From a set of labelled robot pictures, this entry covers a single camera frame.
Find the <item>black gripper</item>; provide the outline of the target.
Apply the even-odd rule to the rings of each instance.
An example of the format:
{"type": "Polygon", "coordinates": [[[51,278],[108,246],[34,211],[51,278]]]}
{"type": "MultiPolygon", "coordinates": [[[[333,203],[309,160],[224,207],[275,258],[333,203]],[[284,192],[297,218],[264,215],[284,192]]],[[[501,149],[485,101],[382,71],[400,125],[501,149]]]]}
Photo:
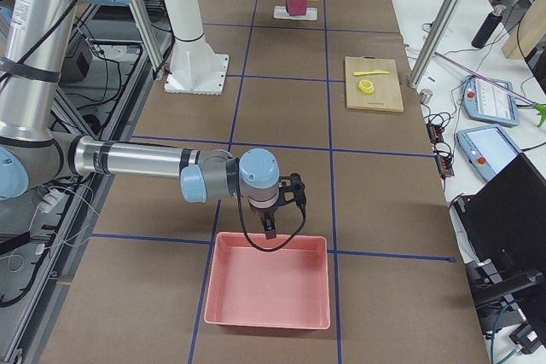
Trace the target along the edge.
{"type": "Polygon", "coordinates": [[[267,240],[276,238],[275,213],[278,209],[277,201],[278,198],[267,199],[265,201],[248,199],[248,204],[252,212],[260,217],[267,240]]]}

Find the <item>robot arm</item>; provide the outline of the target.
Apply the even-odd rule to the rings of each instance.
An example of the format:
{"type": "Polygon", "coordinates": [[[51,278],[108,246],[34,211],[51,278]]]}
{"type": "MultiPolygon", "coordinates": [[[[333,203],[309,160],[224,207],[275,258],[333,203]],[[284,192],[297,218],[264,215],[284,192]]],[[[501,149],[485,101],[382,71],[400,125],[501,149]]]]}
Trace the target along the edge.
{"type": "Polygon", "coordinates": [[[240,158],[199,151],[98,141],[52,132],[48,118],[79,3],[134,6],[137,0],[15,0],[1,59],[1,197],[12,199],[66,176],[131,174],[176,178],[190,203],[247,199],[274,238],[281,204],[275,156],[255,148],[240,158]]]}

